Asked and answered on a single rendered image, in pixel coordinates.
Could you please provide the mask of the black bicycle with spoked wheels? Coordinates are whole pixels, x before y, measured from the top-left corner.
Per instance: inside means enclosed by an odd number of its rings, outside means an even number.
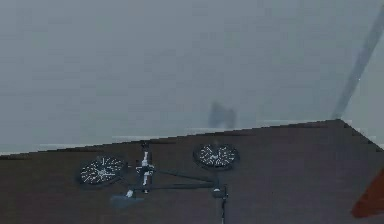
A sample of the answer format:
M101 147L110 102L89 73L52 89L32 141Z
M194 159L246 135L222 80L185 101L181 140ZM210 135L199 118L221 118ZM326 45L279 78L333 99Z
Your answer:
M76 183L83 188L100 189L118 182L126 188L124 194L113 195L110 203L116 208L125 208L143 201L137 192L148 194L154 190L195 190L210 189L215 199L221 200L221 223L226 224L226 203L229 197L227 185L219 179L219 173L232 170L240 160L238 150L231 144L200 144L192 151L192 159L200 168L208 171L210 176L190 176L179 172L166 171L153 164L152 140L141 142L143 158L135 165L119 155L101 154L82 163L75 174ZM179 178L198 180L197 184L154 184L153 176L164 174Z

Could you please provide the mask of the red orange cloth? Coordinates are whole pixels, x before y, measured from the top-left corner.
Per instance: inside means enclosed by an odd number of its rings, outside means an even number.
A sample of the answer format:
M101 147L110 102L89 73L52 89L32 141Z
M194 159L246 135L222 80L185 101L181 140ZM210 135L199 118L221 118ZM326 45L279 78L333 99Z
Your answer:
M384 168L359 197L351 210L355 218L384 214Z

